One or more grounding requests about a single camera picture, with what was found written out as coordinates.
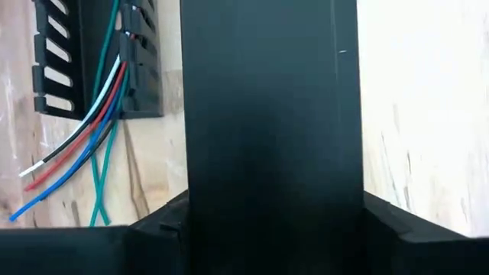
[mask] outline black post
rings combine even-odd
[[[181,15],[194,273],[348,273],[356,1],[182,0]]]

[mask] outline blue wire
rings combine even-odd
[[[86,146],[85,150],[79,156],[78,160],[76,160],[74,165],[72,165],[71,168],[59,180],[57,180],[52,186],[50,186],[48,189],[46,189],[44,192],[42,192],[39,196],[32,199],[26,205],[22,206],[22,208],[20,208],[16,213],[12,214],[10,216],[10,218],[8,218],[10,220],[10,222],[14,222],[20,215],[24,214],[24,212],[26,212],[28,209],[33,207],[36,203],[40,202],[43,199],[46,199],[52,192],[54,192],[56,189],[61,187],[75,173],[75,171],[77,171],[79,169],[79,167],[81,166],[81,164],[83,162],[83,158],[95,146],[95,143],[99,139],[100,134],[102,133],[105,126],[107,125],[107,121],[112,117],[112,114],[115,111],[115,106],[117,105],[118,98],[122,94],[123,94],[123,91],[121,91],[121,89],[119,87],[116,96],[113,98],[112,102],[110,102],[110,106],[108,107],[108,110],[105,113],[102,122],[100,123],[99,127],[97,128],[97,132],[90,139],[89,144]]]

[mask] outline wire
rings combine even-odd
[[[124,62],[121,66],[121,69],[117,75],[117,79],[115,80],[115,84],[112,87],[112,91],[110,96],[107,99],[107,102],[105,103],[103,109],[100,111],[99,115],[95,119],[92,125],[84,131],[68,148],[68,150],[65,152],[63,156],[61,156],[59,159],[57,159],[56,163],[48,170],[46,171],[43,175],[41,175],[39,178],[37,178],[33,183],[25,187],[25,191],[30,191],[32,189],[35,189],[37,186],[42,184],[49,176],[51,176],[59,167],[60,165],[76,150],[81,143],[88,137],[90,132],[92,132],[96,127],[97,124],[100,122],[100,120],[103,118],[104,114],[107,112],[107,108],[110,106],[110,102],[113,101],[113,98],[115,97],[117,88],[121,85],[122,77],[124,76],[124,71],[126,69],[127,63]]]
[[[58,155],[62,150],[64,150],[71,142],[73,142],[76,137],[79,136],[79,134],[88,126],[90,121],[93,119],[93,117],[97,114],[97,111],[100,109],[100,106],[102,105],[103,99],[107,95],[107,91],[109,90],[110,84],[112,83],[112,80],[114,79],[115,74],[117,73],[117,68],[121,65],[121,57],[117,56],[117,59],[114,62],[114,65],[112,66],[112,69],[107,77],[107,80],[105,81],[105,84],[102,88],[102,91],[100,92],[99,97],[95,100],[93,103],[92,107],[90,108],[89,112],[86,114],[85,118],[78,124],[78,126],[73,130],[73,132],[70,134],[70,136],[63,141],[63,143],[58,146],[53,152],[51,152],[49,155],[47,155],[45,158],[42,160],[39,160],[36,164],[34,164],[32,167],[27,168],[23,172],[19,174],[20,177],[24,177],[28,175],[29,173],[34,172],[37,168],[43,166],[45,163],[53,159],[56,155]]]
[[[99,209],[102,209],[102,207],[103,207],[103,190],[105,187],[105,180],[107,179],[108,164],[110,162],[110,155],[112,152],[112,146],[114,144],[115,137],[117,136],[116,134],[117,134],[117,129],[118,129],[118,116],[121,114],[122,99],[125,97],[125,95],[127,93],[127,89],[126,89],[127,87],[126,86],[127,86],[128,77],[129,77],[129,70],[126,71],[126,74],[124,76],[124,84],[122,85],[123,94],[121,95],[121,97],[119,98],[119,100],[117,102],[117,108],[116,108],[117,117],[113,121],[114,122],[113,123],[113,129],[112,129],[112,132],[110,134],[110,138],[108,139],[107,148],[105,149],[102,175],[100,176],[100,184],[98,186],[96,186],[97,197],[96,197],[95,205],[93,206],[92,217],[90,218],[89,227],[95,226],[96,219],[97,219],[97,212]]]
[[[126,34],[132,39],[134,40],[136,38],[135,34],[130,34],[129,32],[126,31]],[[126,72],[126,76],[125,78],[127,78],[129,75],[129,70]],[[127,93],[127,90],[126,90],[126,87],[123,86],[123,91],[125,91],[125,93]],[[117,104],[117,112],[121,112],[121,105],[122,105],[122,99],[124,98],[125,94],[120,98],[118,104]],[[95,165],[92,165],[92,175],[93,175],[93,180],[94,180],[94,184],[95,184],[95,188],[96,188],[96,203],[95,205],[93,206],[93,210],[92,210],[92,217],[90,219],[90,224],[89,226],[90,227],[93,227],[95,226],[95,223],[96,223],[96,219],[97,219],[97,213],[98,213],[98,210],[100,209],[101,210],[101,214],[103,214],[103,211],[104,210],[104,205],[103,205],[103,192],[104,192],[104,186],[105,186],[105,181],[107,180],[107,170],[108,170],[108,164],[109,164],[109,161],[110,161],[110,155],[111,155],[111,152],[112,152],[112,146],[114,144],[114,141],[115,141],[115,137],[116,137],[116,134],[117,134],[117,129],[118,129],[118,121],[114,124],[113,126],[114,128],[112,129],[112,133],[110,135],[110,138],[108,139],[108,143],[107,143],[107,148],[105,149],[105,156],[104,156],[104,164],[103,164],[103,168],[102,168],[102,175],[100,176],[100,179],[98,178],[98,175],[99,175],[99,171],[98,171],[98,167],[97,167],[97,162],[95,162]]]
[[[105,58],[107,55],[108,47],[109,47],[110,42],[111,42],[112,33],[114,32],[114,29],[115,29],[115,21],[117,19],[118,7],[119,7],[119,0],[114,0],[114,3],[112,5],[111,16],[110,16],[110,19],[108,21],[107,31],[105,32],[104,43],[103,43],[102,49],[100,51],[99,65],[97,66],[97,74],[96,74],[96,79],[95,79],[95,83],[93,86],[93,93],[92,93],[93,99],[96,97],[96,94],[99,91],[100,79],[102,78],[102,71],[104,68],[104,61],[105,61]],[[91,164],[92,164],[93,183],[95,184],[95,190],[97,190],[100,182],[99,182],[99,165],[97,162],[96,155],[92,155],[92,157],[90,157],[90,160],[91,160]],[[104,219],[104,223],[105,223],[105,225],[108,225],[109,220]]]
[[[126,63],[122,65],[121,72],[119,72],[118,80],[117,83],[114,85],[115,89],[118,89],[121,82],[120,82],[120,76],[123,75],[123,72],[125,71]],[[118,90],[117,96],[121,97],[123,94],[123,91],[120,89]],[[97,129],[97,132],[95,133],[94,137],[90,139],[89,144],[86,146],[85,150],[82,152],[82,154],[79,156],[79,158],[76,160],[74,165],[71,166],[71,168],[59,179],[57,180],[52,186],[50,186],[48,189],[43,191],[39,196],[35,197],[32,199],[30,202],[28,202],[26,205],[24,205],[22,208],[20,208],[16,213],[12,214],[9,218],[11,222],[15,221],[20,215],[24,214],[28,209],[33,207],[36,203],[39,201],[46,199],[52,192],[54,192],[56,189],[60,188],[80,167],[82,164],[82,161],[84,157],[94,148],[94,145],[96,141],[99,139],[100,134],[102,133],[103,129],[105,128],[107,121],[114,115],[114,110],[116,103],[118,102],[118,98],[111,100],[110,106],[108,108],[108,111],[105,113],[104,118]]]
[[[122,82],[122,86],[121,86],[121,92],[123,92],[123,91],[126,91],[126,90],[127,90],[127,86],[128,86],[128,85],[127,85],[127,82],[128,82],[128,76],[127,76],[127,74],[128,74],[128,73],[126,73],[126,75],[124,76],[124,81]],[[120,102],[120,101],[121,101],[121,99],[122,99],[123,97],[124,97],[124,94],[123,94],[123,95],[120,95],[120,97],[119,97],[119,99],[118,99],[118,102]],[[119,116],[120,116],[120,114],[121,114],[121,109],[120,109],[120,108],[118,108],[118,107],[116,107],[116,108],[115,108],[115,111],[113,112],[112,119],[111,119],[111,121],[110,121],[110,125],[108,125],[108,127],[106,127],[106,128],[105,128],[105,131],[103,132],[102,136],[99,138],[99,140],[97,141],[97,143],[96,143],[96,145],[93,147],[93,149],[91,149],[91,150],[90,150],[90,152],[88,152],[88,154],[87,154],[87,155],[86,155],[86,156],[83,158],[82,163],[81,163],[81,165],[80,165],[80,167],[79,167],[79,168],[81,168],[81,167],[83,166],[83,164],[85,164],[85,163],[86,163],[86,162],[87,162],[87,161],[90,159],[90,157],[91,157],[91,156],[92,156],[92,155],[93,155],[93,154],[94,154],[94,153],[95,153],[95,152],[96,152],[96,151],[99,149],[99,147],[102,145],[102,143],[104,142],[104,140],[107,138],[108,134],[109,134],[109,133],[113,133],[113,132],[114,132],[114,131],[113,131],[113,129],[114,129],[114,127],[117,125],[117,123],[118,123],[118,118],[119,118]],[[108,144],[107,144],[107,148],[108,148],[108,149],[112,147],[112,143],[113,143],[113,142],[114,142],[113,140],[110,140],[110,139],[109,139]],[[94,211],[97,211],[97,210],[99,210],[99,209],[100,209],[100,211],[102,211],[102,210],[103,210],[103,207],[98,207],[98,208],[94,209]]]

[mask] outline red wire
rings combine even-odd
[[[99,122],[102,120],[104,117],[104,114],[107,112],[108,107],[110,106],[110,103],[115,97],[115,94],[117,92],[118,87],[121,85],[121,81],[124,78],[124,71],[126,69],[127,63],[124,62],[121,66],[121,69],[119,70],[119,73],[117,75],[117,79],[115,80],[115,84],[112,87],[112,91],[110,92],[110,96],[107,99],[107,102],[104,104],[102,110],[100,110],[99,115],[96,117],[96,119],[93,121],[93,123],[90,125],[88,130],[85,130],[71,145],[70,148],[63,154],[63,156],[59,157],[56,160],[56,163],[45,173],[43,173],[40,177],[38,177],[33,183],[29,184],[27,187],[24,188],[24,191],[31,191],[32,189],[35,189],[38,187],[40,184],[42,184],[47,178],[49,178],[58,168],[60,168],[61,164],[63,164],[68,157],[82,144],[82,142],[89,136],[89,134],[98,126]]]

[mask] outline green wire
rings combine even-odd
[[[121,110],[122,99],[125,97],[125,93],[127,92],[128,79],[129,79],[128,76],[129,76],[129,69],[127,69],[124,74],[124,82],[122,83],[122,87],[121,87],[121,92],[123,92],[124,94],[122,94],[118,99],[116,113],[118,113],[118,111]],[[110,153],[112,151],[112,145],[114,144],[115,137],[117,136],[118,118],[113,118],[113,119],[115,119],[116,121],[110,133],[110,137],[107,143],[107,148],[105,149],[102,176],[100,177],[100,184],[97,186],[97,194],[101,194],[101,195],[103,194],[105,180],[107,178],[108,163],[110,161]],[[102,207],[103,207],[103,196],[97,196],[95,206],[93,207],[92,217],[90,219],[90,227],[95,226],[95,221],[97,219],[97,210]]]
[[[92,104],[93,104],[93,101],[96,99],[96,96],[97,96],[99,88],[100,88],[100,79],[102,78],[102,71],[104,69],[104,62],[105,62],[105,58],[107,56],[108,46],[110,44],[112,33],[114,32],[114,28],[115,28],[115,20],[117,18],[118,6],[119,6],[119,0],[114,0],[114,5],[112,6],[110,21],[108,23],[107,31],[105,33],[104,44],[103,44],[102,50],[100,52],[99,65],[97,67],[96,80],[95,80],[95,85],[93,87]],[[93,154],[92,157],[90,158],[90,160],[92,162],[93,183],[95,184],[95,189],[97,191],[96,192],[96,199],[98,199],[100,196],[103,196],[103,194],[99,193],[99,188],[98,188],[100,186],[100,182],[99,182],[99,165],[97,163],[96,154]],[[99,210],[100,210],[100,214],[102,215],[102,219],[104,221],[104,224],[109,225],[110,219],[107,216],[107,211],[105,210],[105,207],[103,205],[99,205],[97,209],[94,209],[94,212],[97,213]]]

